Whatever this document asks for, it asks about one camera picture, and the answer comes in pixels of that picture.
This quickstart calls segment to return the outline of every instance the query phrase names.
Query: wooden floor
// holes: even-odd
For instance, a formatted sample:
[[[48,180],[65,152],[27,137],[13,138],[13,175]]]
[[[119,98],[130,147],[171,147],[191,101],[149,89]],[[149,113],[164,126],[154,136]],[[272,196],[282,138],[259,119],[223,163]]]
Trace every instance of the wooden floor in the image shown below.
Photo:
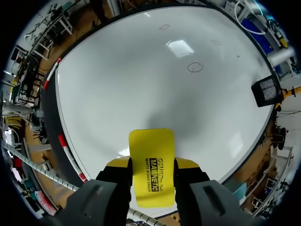
[[[108,18],[111,18],[112,14],[106,3],[104,4],[104,10],[106,16]],[[48,60],[42,59],[40,63],[41,73],[45,74],[47,71],[49,71],[49,69],[52,67],[54,62],[68,47],[70,47],[83,34],[90,31],[92,28],[92,21],[96,21],[97,18],[94,12],[89,7],[86,7],[85,9],[77,13],[77,15],[75,16],[75,20],[76,23],[73,25],[73,34],[69,35],[66,33],[64,41],[59,45],[55,45],[51,49],[49,59]],[[269,125],[268,133],[270,133],[271,126],[272,124]],[[32,132],[29,130],[28,127],[26,128],[25,138],[26,138],[27,145],[33,145],[39,143],[38,140],[32,138]],[[253,152],[252,156],[248,159],[248,161],[243,165],[243,167],[241,167],[240,170],[235,173],[234,175],[235,179],[240,182],[247,182],[248,184],[251,184],[252,181],[256,178],[256,176],[260,172],[261,168],[263,167],[263,163],[267,161],[269,157],[270,145],[271,142],[266,141],[264,144],[259,146]],[[51,150],[44,151],[42,153],[41,152],[34,153],[31,155],[31,158],[34,162],[43,161],[41,156],[42,154],[47,156],[53,168],[59,171],[59,166],[57,165],[55,157],[52,154]],[[56,186],[54,188],[53,183],[43,175],[39,175],[39,179],[43,183],[43,186],[46,188],[49,196],[54,199],[55,203],[64,208],[66,204],[66,199],[70,194],[72,194],[72,191],[69,191],[62,186]],[[180,223],[178,222],[179,220],[178,214],[175,214],[173,217],[167,216],[161,220],[165,222],[167,225],[180,225]]]

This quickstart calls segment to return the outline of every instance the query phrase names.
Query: table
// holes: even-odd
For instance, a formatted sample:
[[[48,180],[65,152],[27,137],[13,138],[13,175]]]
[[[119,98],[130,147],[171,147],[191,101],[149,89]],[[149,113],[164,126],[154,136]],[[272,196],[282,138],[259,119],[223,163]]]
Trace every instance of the table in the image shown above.
[[[96,31],[55,73],[68,145],[87,178],[129,155],[134,129],[170,128],[176,156],[224,182],[256,147],[272,106],[251,86],[271,67],[239,26],[202,6],[134,14]],[[130,207],[158,217],[176,210]]]
[[[62,31],[62,33],[64,31],[67,31],[70,35],[72,35],[72,30],[73,27],[72,25],[69,23],[68,19],[66,18],[66,16],[64,15],[65,12],[72,7],[73,5],[75,5],[76,3],[70,5],[68,8],[66,8],[50,25],[48,28],[45,29],[45,31],[42,33],[42,35],[40,37],[38,37],[38,39],[36,40],[35,44],[33,45],[32,49],[30,50],[30,52],[28,54],[32,54],[35,53],[38,56],[42,57],[45,60],[48,60],[49,54],[50,54],[50,49],[53,46],[53,41],[51,41],[47,46],[43,45],[41,42],[43,41],[43,38],[48,34],[48,32],[59,22],[63,27],[64,30]],[[38,46],[43,47],[44,50],[46,50],[46,55],[44,55],[44,53],[40,53],[36,48]]]
[[[35,99],[36,97],[32,96],[32,90],[33,86],[37,86],[36,82],[42,82],[39,79],[39,76],[41,74],[38,71],[39,65],[38,60],[36,58],[33,58],[32,56],[27,59],[25,59],[26,62],[22,65],[22,68],[18,71],[18,84],[13,87],[12,95],[11,95],[11,102],[12,103],[18,103],[19,101],[25,102],[25,103],[34,103],[34,101],[30,101],[29,99]],[[23,100],[20,98],[20,95],[26,95],[27,100]]]

